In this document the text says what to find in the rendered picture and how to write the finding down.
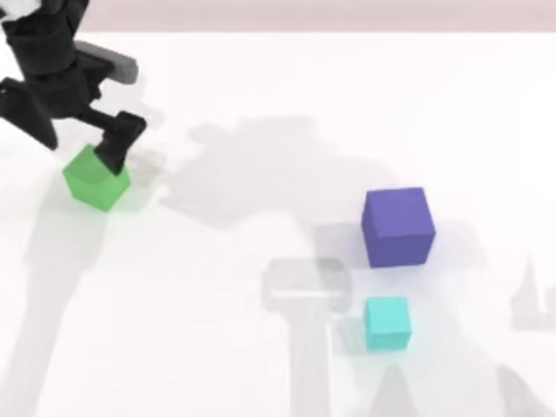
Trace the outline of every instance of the tabletop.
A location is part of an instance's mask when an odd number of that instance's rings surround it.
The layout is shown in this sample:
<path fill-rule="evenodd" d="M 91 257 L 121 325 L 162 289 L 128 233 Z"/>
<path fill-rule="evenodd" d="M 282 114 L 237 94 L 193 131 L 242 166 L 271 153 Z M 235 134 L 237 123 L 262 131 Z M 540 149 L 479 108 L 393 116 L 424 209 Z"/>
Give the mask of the tabletop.
<path fill-rule="evenodd" d="M 556 415 L 555 36 L 82 39 L 138 60 L 96 106 L 149 129 L 103 214 L 61 174 L 98 131 L 0 122 L 2 416 Z M 371 269 L 365 194 L 409 186 L 427 264 Z M 376 295 L 405 351 L 365 349 Z"/>

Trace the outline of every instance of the white surface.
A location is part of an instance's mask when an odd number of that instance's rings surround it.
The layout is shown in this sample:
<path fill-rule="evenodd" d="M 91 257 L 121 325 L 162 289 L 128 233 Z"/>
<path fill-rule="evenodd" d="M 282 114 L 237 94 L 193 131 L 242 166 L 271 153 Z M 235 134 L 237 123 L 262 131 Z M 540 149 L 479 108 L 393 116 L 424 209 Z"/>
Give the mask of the white surface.
<path fill-rule="evenodd" d="M 94 130 L 52 155 L 0 123 L 5 417 L 553 415 L 554 36 L 86 40 L 138 59 L 98 107 L 151 129 L 101 215 L 60 174 Z M 367 270 L 365 191 L 413 185 L 429 263 Z M 406 352 L 361 352 L 370 295 L 408 297 Z"/>

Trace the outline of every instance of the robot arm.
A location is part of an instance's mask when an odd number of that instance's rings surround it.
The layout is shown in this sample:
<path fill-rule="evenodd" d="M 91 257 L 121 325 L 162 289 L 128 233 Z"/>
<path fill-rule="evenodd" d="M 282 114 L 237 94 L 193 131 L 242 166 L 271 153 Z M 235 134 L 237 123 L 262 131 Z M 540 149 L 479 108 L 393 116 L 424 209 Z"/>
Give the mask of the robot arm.
<path fill-rule="evenodd" d="M 24 79 L 22 83 L 10 78 L 0 82 L 0 116 L 52 150 L 57 148 L 52 119 L 75 118 L 99 128 L 103 140 L 96 154 L 118 175 L 146 122 L 124 111 L 106 115 L 90 104 L 101 98 L 100 85 L 107 78 L 134 83 L 135 60 L 75 42 L 89 0 L 42 0 L 38 8 L 33 0 L 19 0 L 28 7 L 18 9 L 23 16 L 15 20 L 10 20 L 16 10 L 10 4 L 17 0 L 0 2 L 8 17 L 2 23 L 6 41 Z M 126 73 L 125 65 L 131 71 Z"/>

